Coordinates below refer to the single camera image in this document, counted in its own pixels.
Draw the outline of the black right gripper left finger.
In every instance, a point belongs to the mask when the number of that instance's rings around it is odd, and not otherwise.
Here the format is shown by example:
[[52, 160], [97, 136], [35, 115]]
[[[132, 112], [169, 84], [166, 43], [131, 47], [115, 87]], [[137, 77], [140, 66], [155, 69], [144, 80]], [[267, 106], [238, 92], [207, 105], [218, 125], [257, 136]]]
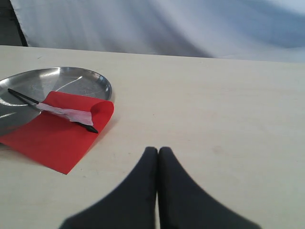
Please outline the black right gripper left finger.
[[91, 207], [62, 223], [62, 229], [155, 228], [158, 151], [147, 147], [124, 181]]

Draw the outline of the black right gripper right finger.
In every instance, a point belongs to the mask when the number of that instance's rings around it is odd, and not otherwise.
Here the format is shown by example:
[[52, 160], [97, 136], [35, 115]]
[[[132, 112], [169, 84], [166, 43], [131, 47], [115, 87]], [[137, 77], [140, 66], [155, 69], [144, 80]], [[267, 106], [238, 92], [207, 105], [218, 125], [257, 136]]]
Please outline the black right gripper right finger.
[[158, 156], [158, 207], [162, 229], [259, 228], [205, 192], [169, 147]]

